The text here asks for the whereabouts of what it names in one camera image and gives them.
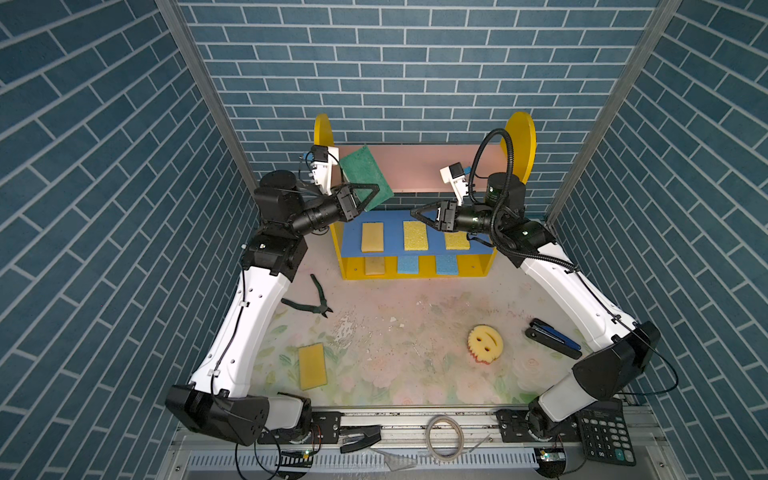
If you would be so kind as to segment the bright yellow sponge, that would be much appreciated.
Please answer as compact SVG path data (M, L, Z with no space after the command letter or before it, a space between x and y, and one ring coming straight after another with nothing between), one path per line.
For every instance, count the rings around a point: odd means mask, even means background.
M470 242L465 232L446 232L444 242L447 251L468 251L470 249Z
M427 251L429 249L427 226L419 221L405 221L403 242L405 251Z

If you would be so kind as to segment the blue sponge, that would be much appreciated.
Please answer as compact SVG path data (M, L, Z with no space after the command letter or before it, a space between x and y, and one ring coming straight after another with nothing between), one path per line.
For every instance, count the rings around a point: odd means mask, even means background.
M436 274L439 276L458 276L458 257L455 255L437 255L435 257Z
M419 257L402 256L397 258L397 273L400 275L418 275Z

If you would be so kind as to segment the pale yellow orange-backed sponge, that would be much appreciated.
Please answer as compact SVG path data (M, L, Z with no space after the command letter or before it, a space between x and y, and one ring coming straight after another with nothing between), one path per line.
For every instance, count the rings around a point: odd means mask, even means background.
M384 257L365 257L364 272L366 276L382 276L386 274L386 259Z

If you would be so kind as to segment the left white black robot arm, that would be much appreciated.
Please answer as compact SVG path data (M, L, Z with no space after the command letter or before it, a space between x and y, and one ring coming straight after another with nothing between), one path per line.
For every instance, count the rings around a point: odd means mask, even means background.
M267 174L254 191L260 225L245 246L238 286L209 352L185 384L169 388L166 408L190 431L250 446L266 430L299 436L309 429L311 402L295 395L249 392L270 321L308 250L306 235L362 214L376 184L342 183L305 201L296 176Z

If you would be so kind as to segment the green scouring pad sponge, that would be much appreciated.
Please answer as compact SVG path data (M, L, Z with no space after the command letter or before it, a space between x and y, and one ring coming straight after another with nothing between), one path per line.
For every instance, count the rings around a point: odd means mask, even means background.
M354 184L375 184L378 192L367 204L371 211L394 196L394 192L379 168L372 151L363 146L352 153L343 154L340 165L345 179Z

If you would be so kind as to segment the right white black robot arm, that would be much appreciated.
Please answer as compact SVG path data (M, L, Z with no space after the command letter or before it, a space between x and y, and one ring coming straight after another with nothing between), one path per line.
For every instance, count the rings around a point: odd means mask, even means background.
M614 305L584 277L545 226L525 218L525 186L515 175L492 174L483 200L471 203L465 201L470 185L460 165L445 167L440 175L454 199L415 208L412 217L437 231L462 232L495 248L545 289L592 351L529 404L531 434L547 439L568 417L611 399L638 377L656 351L660 332Z

